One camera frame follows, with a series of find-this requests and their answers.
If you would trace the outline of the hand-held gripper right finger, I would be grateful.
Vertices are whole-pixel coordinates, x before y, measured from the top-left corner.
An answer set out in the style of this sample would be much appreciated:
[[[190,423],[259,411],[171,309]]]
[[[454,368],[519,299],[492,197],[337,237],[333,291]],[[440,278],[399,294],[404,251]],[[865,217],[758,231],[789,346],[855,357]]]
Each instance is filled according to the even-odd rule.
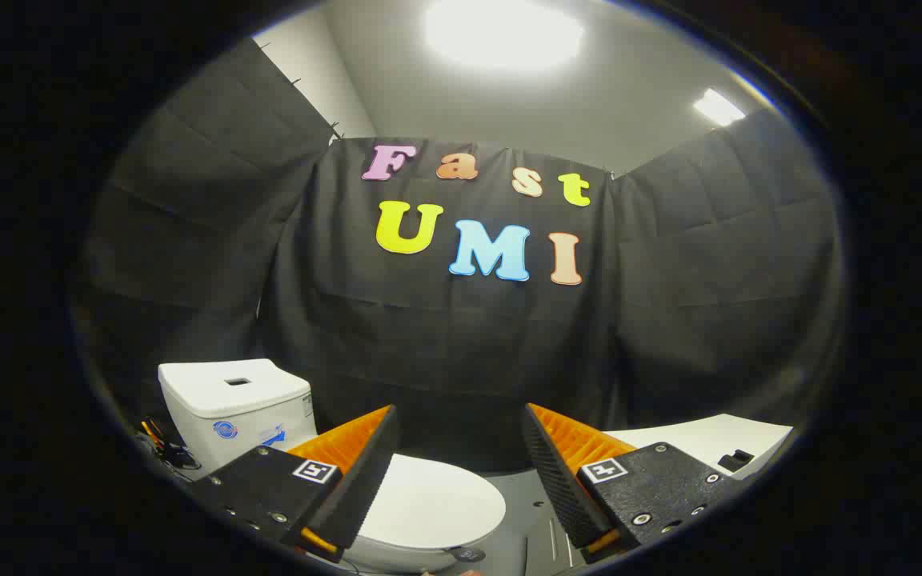
[[[740,481],[670,442],[634,447],[528,402],[528,457],[568,536],[587,564],[687,529],[740,495]]]

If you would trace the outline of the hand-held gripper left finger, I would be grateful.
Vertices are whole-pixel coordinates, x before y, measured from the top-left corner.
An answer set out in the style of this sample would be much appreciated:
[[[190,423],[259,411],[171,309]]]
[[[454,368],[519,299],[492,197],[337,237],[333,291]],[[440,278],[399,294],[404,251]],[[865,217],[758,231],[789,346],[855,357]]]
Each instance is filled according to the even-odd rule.
[[[387,405],[289,450],[259,445],[190,483],[205,510],[275,546],[337,564],[361,531],[400,439]]]

